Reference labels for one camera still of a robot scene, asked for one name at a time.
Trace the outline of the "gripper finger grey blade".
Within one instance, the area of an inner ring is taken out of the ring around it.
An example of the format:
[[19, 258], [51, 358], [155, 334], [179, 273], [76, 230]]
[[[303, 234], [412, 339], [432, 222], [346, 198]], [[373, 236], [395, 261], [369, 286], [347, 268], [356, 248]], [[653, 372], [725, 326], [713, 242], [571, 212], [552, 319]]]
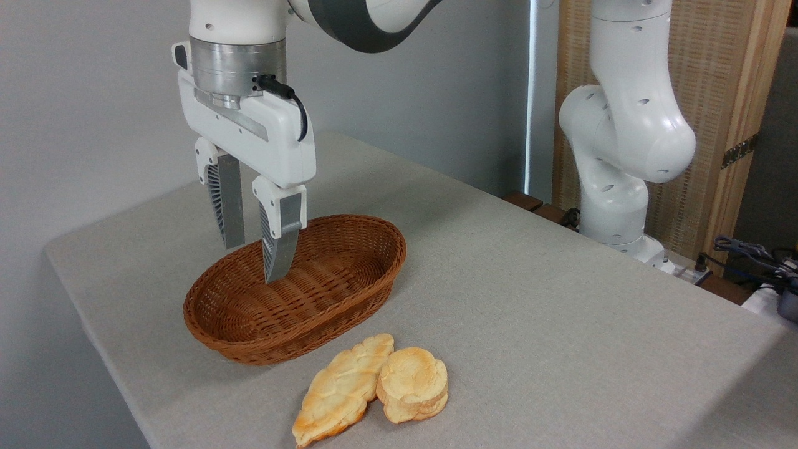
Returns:
[[239, 160], [209, 140], [196, 141], [199, 181], [207, 187], [223, 244], [227, 249], [245, 243]]
[[264, 275], [272, 283], [289, 272], [299, 231], [307, 227], [307, 188], [280, 188], [257, 176], [252, 191], [259, 202]]

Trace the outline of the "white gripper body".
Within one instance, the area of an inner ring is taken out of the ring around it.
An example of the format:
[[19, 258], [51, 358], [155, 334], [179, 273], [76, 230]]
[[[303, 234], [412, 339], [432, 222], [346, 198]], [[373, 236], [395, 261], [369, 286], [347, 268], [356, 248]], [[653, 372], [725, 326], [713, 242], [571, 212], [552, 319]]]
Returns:
[[285, 42], [178, 42], [172, 46], [188, 127], [280, 188], [316, 174], [312, 124], [292, 99], [259, 83], [286, 80]]

